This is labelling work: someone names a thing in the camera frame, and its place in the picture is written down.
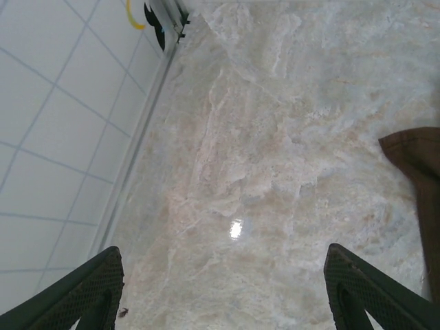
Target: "glossy floor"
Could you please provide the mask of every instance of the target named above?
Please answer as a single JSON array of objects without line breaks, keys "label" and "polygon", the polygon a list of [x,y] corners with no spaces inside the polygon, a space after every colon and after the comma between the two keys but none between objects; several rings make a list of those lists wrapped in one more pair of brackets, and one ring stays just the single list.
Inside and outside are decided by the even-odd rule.
[{"label": "glossy floor", "polygon": [[419,293],[415,198],[377,139],[439,125],[440,5],[203,5],[113,242],[118,329],[334,329],[338,242]]}]

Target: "white wall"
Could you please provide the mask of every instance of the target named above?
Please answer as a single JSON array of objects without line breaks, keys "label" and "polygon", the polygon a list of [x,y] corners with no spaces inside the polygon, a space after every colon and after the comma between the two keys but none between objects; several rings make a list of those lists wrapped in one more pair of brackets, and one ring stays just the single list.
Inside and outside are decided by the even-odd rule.
[{"label": "white wall", "polygon": [[86,260],[161,55],[123,0],[0,0],[0,314]]}]

